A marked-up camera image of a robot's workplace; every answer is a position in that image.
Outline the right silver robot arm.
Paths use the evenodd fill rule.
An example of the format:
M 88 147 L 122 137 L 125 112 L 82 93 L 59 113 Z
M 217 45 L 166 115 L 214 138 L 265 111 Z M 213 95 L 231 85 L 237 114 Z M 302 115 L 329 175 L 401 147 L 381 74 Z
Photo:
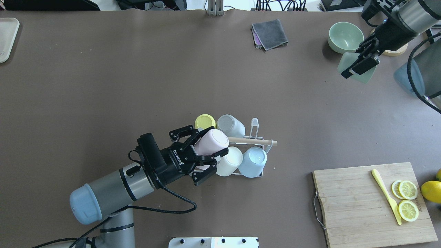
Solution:
M 367 0 L 362 19 L 367 24 L 378 13 L 386 19 L 359 44 L 345 53 L 338 66 L 346 79 L 368 81 L 379 65 L 380 55 L 397 51 L 440 24 L 439 0 Z M 394 80 L 412 97 L 440 112 L 440 33 L 416 44 L 407 60 L 393 74 Z

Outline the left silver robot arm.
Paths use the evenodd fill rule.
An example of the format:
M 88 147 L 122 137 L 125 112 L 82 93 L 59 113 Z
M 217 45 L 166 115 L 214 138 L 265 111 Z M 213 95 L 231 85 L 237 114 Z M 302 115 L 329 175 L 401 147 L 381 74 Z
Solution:
M 38 245 L 51 248 L 134 248 L 133 210 L 182 215 L 197 209 L 197 204 L 170 190 L 167 185 L 191 176 L 200 185 L 216 172 L 221 158 L 228 154 L 229 139 L 213 126 L 192 125 L 170 131 L 172 144 L 159 149 L 152 133 L 137 139 L 134 152 L 139 159 L 118 171 L 76 189 L 70 206 L 76 219 L 98 225 L 78 238 L 57 239 Z M 133 203 L 157 189 L 192 204 L 188 210 L 161 210 L 134 206 Z

